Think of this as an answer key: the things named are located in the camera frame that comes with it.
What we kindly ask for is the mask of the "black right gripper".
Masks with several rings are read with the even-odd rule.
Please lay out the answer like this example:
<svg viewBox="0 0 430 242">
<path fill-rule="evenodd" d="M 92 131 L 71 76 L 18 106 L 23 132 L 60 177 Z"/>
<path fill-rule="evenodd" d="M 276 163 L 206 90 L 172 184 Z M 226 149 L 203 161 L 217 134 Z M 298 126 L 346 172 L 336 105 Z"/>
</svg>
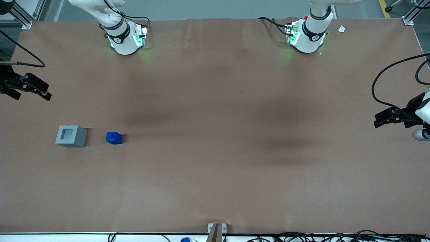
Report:
<svg viewBox="0 0 430 242">
<path fill-rule="evenodd" d="M 0 66 L 0 93 L 19 100 L 21 93 L 15 89 L 24 92 L 32 92 L 39 95 L 44 100 L 50 101 L 52 94 L 48 92 L 49 84 L 38 78 L 32 73 L 26 73 L 20 76 L 16 73 L 11 65 Z"/>
</svg>

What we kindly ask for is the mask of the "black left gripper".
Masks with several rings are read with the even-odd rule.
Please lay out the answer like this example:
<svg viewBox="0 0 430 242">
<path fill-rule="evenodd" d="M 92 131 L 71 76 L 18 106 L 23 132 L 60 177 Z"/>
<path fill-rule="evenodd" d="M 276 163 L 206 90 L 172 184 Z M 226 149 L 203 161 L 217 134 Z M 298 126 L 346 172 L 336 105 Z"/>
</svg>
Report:
<svg viewBox="0 0 430 242">
<path fill-rule="evenodd" d="M 428 118 L 428 92 L 423 92 L 412 98 L 406 109 L 421 119 Z M 396 108 L 387 108 L 375 114 L 374 127 L 379 128 L 386 124 L 404 122 L 405 128 L 410 128 L 418 125 L 418 122 L 413 118 L 405 118 L 402 110 Z"/>
</svg>

